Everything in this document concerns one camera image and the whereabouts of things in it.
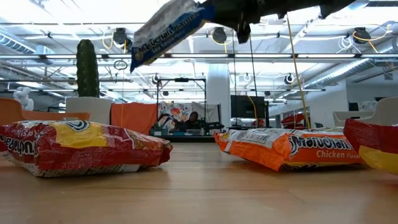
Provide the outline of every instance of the ceiling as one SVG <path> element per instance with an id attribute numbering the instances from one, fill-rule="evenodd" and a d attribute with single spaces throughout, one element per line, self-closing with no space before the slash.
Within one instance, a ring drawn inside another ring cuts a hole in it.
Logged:
<path id="1" fill-rule="evenodd" d="M 44 9 L 38 7 L 36 2 L 42 4 Z M 13 0 L 3 1 L 0 6 L 0 33 L 11 34 L 16 39 L 23 41 L 26 45 L 46 46 L 55 54 L 75 54 L 76 46 L 80 39 L 91 39 L 95 45 L 97 54 L 122 54 L 123 49 L 111 45 L 111 34 L 117 27 L 125 27 L 127 34 L 133 38 L 137 31 L 150 17 L 168 0 Z M 325 20 L 316 19 L 320 13 L 319 7 L 311 7 L 294 11 L 289 14 L 294 38 L 294 49 L 296 53 L 328 53 L 346 54 L 369 52 L 372 50 L 369 44 L 352 43 L 352 38 L 344 40 L 347 33 L 352 34 L 355 27 L 365 27 L 372 38 L 383 37 L 375 40 L 376 46 L 390 41 L 398 32 L 396 21 L 396 7 L 364 7 L 359 9 L 344 9 L 330 15 Z M 260 24 L 252 25 L 251 41 L 239 45 L 236 39 L 233 41 L 232 30 L 225 28 L 228 35 L 227 45 L 220 45 L 206 34 L 218 27 L 217 24 L 205 24 L 195 34 L 183 40 L 170 49 L 174 54 L 277 54 L 291 53 L 289 29 L 285 19 L 278 20 L 276 16 L 263 17 Z M 19 54 L 8 47 L 0 45 L 0 54 Z M 115 79 L 118 74 L 119 82 L 102 82 L 103 89 L 149 89 L 153 88 L 152 79 L 155 75 L 161 78 L 203 78 L 208 73 L 208 64 L 215 63 L 212 59 L 204 60 L 174 60 L 159 59 L 152 65 L 141 66 L 134 73 L 128 70 L 116 70 L 113 67 L 115 60 L 100 60 L 99 75 L 103 80 Z M 25 73 L 7 72 L 3 65 L 0 77 L 3 79 L 38 79 L 47 74 L 53 79 L 66 79 L 76 77 L 74 60 L 56 60 L 51 65 L 37 63 L 34 60 L 7 60 L 17 67 L 23 67 L 31 72 L 39 74 L 27 75 Z M 295 73 L 295 66 L 291 60 L 275 60 L 266 62 L 255 62 L 254 66 L 250 60 L 237 60 L 228 63 L 231 75 L 231 87 L 253 88 L 252 75 L 256 74 L 258 88 L 286 88 L 284 77 L 286 74 Z M 316 78 L 318 74 L 336 65 L 334 60 L 316 62 L 299 61 L 297 71 L 302 80 Z M 128 79 L 130 82 L 121 82 L 120 79 Z M 45 88 L 75 89 L 73 83 L 44 83 Z M 0 89 L 13 88 L 12 86 L 0 85 Z M 167 88 L 194 88 L 200 89 L 197 83 L 172 83 Z M 69 92 L 58 92 L 54 97 L 70 96 Z M 126 101 L 153 101 L 153 93 L 143 91 L 115 91 L 111 96 Z M 166 99 L 197 99 L 203 98 L 202 91 L 171 91 Z"/>

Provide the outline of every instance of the wooden tabletop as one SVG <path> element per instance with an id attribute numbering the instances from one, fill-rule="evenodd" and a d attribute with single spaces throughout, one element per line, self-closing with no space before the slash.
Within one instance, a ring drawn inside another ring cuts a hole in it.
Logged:
<path id="1" fill-rule="evenodd" d="M 40 179 L 0 161 L 0 223 L 398 223 L 398 176 L 274 172 L 214 143 L 174 146 L 130 174 Z"/>

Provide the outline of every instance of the instant noodle package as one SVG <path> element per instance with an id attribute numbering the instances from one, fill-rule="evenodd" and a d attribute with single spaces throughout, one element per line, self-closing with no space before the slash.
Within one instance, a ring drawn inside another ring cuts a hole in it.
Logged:
<path id="1" fill-rule="evenodd" d="M 397 126 L 366 124 L 348 119 L 344 135 L 370 167 L 398 174 Z"/>
<path id="2" fill-rule="evenodd" d="M 343 133 L 264 128 L 215 138 L 223 152 L 274 170 L 363 163 Z"/>
<path id="3" fill-rule="evenodd" d="M 170 159 L 169 141 L 89 121 L 0 126 L 0 156 L 34 176 L 135 172 Z"/>

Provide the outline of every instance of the monitor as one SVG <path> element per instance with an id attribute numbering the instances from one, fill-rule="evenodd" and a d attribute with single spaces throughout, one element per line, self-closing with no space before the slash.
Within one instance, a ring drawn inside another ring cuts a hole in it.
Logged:
<path id="1" fill-rule="evenodd" d="M 266 107 L 264 97 L 250 96 L 256 105 L 258 119 L 266 118 Z M 231 117 L 232 118 L 256 118 L 254 115 L 254 105 L 248 96 L 231 95 Z"/>

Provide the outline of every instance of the cactus plant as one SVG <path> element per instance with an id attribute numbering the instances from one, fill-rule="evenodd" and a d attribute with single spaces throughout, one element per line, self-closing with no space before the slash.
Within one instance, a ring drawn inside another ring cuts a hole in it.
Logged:
<path id="1" fill-rule="evenodd" d="M 97 58 L 90 40 L 81 40 L 77 45 L 76 59 L 79 96 L 100 97 Z"/>

